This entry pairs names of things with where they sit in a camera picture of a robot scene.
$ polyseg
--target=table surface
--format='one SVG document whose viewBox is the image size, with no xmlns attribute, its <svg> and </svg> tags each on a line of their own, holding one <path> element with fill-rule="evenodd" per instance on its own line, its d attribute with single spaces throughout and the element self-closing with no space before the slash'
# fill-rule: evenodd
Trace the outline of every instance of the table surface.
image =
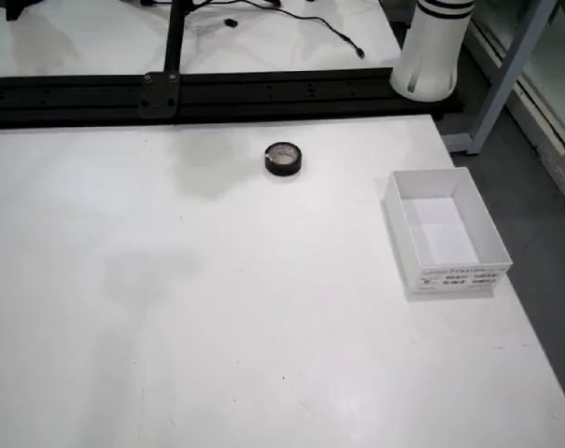
<svg viewBox="0 0 565 448">
<path fill-rule="evenodd" d="M 317 22 L 248 5 L 218 6 L 188 17 L 181 73 L 391 67 L 400 55 L 378 0 L 283 4 L 328 20 L 365 50 L 366 59 Z M 0 77 L 162 70 L 169 10 L 122 0 L 46 0 L 6 23 L 0 8 Z M 225 26 L 228 18 L 239 21 L 238 27 Z"/>
<path fill-rule="evenodd" d="M 0 132 L 0 447 L 565 447 L 507 278 L 403 290 L 383 186 L 449 166 L 427 117 Z"/>
</svg>

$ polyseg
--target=white cylinder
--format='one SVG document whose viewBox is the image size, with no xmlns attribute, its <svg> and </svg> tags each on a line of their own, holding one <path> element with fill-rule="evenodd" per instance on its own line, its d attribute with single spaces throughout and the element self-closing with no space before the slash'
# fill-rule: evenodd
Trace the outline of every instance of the white cylinder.
<svg viewBox="0 0 565 448">
<path fill-rule="evenodd" d="M 460 47 L 474 0 L 418 0 L 390 84 L 421 102 L 444 100 L 457 84 Z"/>
</svg>

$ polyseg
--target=metal frame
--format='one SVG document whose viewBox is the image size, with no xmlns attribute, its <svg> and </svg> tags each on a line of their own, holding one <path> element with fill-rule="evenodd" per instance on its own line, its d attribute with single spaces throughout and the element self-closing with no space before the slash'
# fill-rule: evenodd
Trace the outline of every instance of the metal frame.
<svg viewBox="0 0 565 448">
<path fill-rule="evenodd" d="M 162 72 L 132 76 L 0 78 L 0 128 L 340 119 L 462 110 L 401 97 L 391 69 L 180 75 L 185 16 L 173 0 Z"/>
<path fill-rule="evenodd" d="M 486 76 L 496 82 L 501 67 L 501 55 L 487 42 L 475 24 L 470 27 L 465 45 Z M 525 79 L 518 79 L 508 95 L 506 107 L 535 147 L 545 170 L 565 197 L 565 135 L 559 135 L 558 128 L 546 119 L 537 106 L 537 99 L 532 96 L 533 92 L 526 84 Z M 449 146 L 455 152 L 459 149 L 456 145 Z M 471 144 L 460 147 L 464 150 L 470 148 Z"/>
<path fill-rule="evenodd" d="M 515 87 L 516 79 L 542 35 L 557 0 L 536 0 L 520 25 L 498 74 L 491 79 L 491 89 L 471 130 L 468 154 L 479 154 Z"/>
</svg>

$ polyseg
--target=white box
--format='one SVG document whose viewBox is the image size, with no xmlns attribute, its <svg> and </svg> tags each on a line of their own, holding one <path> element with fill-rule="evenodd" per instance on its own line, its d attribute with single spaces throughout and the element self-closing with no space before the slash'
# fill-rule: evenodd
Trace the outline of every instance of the white box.
<svg viewBox="0 0 565 448">
<path fill-rule="evenodd" d="M 413 292 L 493 289 L 513 264 L 466 168 L 392 172 L 384 205 Z"/>
</svg>

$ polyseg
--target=black cable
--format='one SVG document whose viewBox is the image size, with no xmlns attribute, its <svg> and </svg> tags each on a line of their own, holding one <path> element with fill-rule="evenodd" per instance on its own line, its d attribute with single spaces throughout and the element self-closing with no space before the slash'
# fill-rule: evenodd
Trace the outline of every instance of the black cable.
<svg viewBox="0 0 565 448">
<path fill-rule="evenodd" d="M 167 1 L 166 2 L 155 1 L 153 3 L 154 3 L 154 5 L 172 5 L 172 2 L 167 2 Z M 265 10 L 265 11 L 281 12 L 282 14 L 286 14 L 287 16 L 290 16 L 293 19 L 297 19 L 299 21 L 319 21 L 320 23 L 323 23 L 335 35 L 340 37 L 342 40 L 347 42 L 348 45 L 350 45 L 353 49 L 355 49 L 355 51 L 357 52 L 357 56 L 359 56 L 361 59 L 365 58 L 365 51 L 363 51 L 363 49 L 361 49 L 357 44 L 355 44 L 355 42 L 353 42 L 353 40 L 350 37 L 348 37 L 347 35 L 345 35 L 343 33 L 340 33 L 333 26 L 331 26 L 328 21 L 326 21 L 325 19 L 322 19 L 319 16 L 297 16 L 296 14 L 293 14 L 293 13 L 287 11 L 286 9 L 282 9 L 281 7 L 264 7 L 262 5 L 258 5 L 257 3 L 253 3 L 249 0 L 228 0 L 228 1 L 223 1 L 223 2 L 222 1 L 214 1 L 214 0 L 204 0 L 202 3 L 195 5 L 195 7 L 193 8 L 192 11 L 196 11 L 197 9 L 200 9 L 202 7 L 209 7 L 209 6 L 216 6 L 216 5 L 233 5 L 235 3 L 247 3 L 248 5 L 252 5 L 253 7 L 257 7 L 259 9 L 262 9 L 262 10 Z"/>
</svg>

